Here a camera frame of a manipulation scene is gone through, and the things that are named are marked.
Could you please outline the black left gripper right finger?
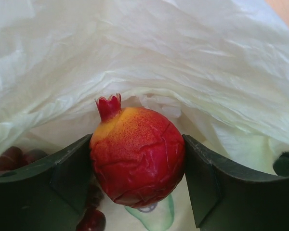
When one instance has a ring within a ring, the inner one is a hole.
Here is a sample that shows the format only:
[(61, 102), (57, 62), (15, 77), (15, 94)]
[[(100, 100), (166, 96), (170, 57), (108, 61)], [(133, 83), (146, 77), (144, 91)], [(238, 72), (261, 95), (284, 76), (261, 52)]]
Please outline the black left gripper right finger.
[(289, 153), (278, 175), (234, 162), (184, 135), (185, 176), (202, 231), (289, 231)]

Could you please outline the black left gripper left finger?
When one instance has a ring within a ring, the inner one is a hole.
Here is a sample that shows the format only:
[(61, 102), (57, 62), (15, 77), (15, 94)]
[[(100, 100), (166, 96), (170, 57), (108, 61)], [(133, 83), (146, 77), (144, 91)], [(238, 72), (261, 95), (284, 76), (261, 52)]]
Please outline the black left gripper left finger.
[(0, 231), (74, 231), (92, 169), (88, 134), (0, 177)]

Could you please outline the red orange pomegranate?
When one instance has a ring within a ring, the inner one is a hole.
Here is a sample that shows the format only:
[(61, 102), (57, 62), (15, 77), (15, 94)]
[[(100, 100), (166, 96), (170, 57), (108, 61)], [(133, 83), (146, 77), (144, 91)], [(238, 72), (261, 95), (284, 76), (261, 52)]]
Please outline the red orange pomegranate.
[(100, 97), (101, 122), (90, 140), (93, 171), (116, 204), (141, 208), (165, 199), (184, 175), (185, 142), (162, 114)]

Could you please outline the light green plastic bag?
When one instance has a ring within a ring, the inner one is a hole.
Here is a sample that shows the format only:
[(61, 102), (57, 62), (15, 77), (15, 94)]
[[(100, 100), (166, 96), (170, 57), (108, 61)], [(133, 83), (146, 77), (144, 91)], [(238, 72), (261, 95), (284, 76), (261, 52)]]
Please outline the light green plastic bag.
[[(278, 175), (289, 153), (289, 28), (263, 0), (0, 0), (0, 155), (48, 156), (92, 134), (95, 100), (167, 117), (184, 135)], [(108, 231), (200, 231), (186, 176)]]

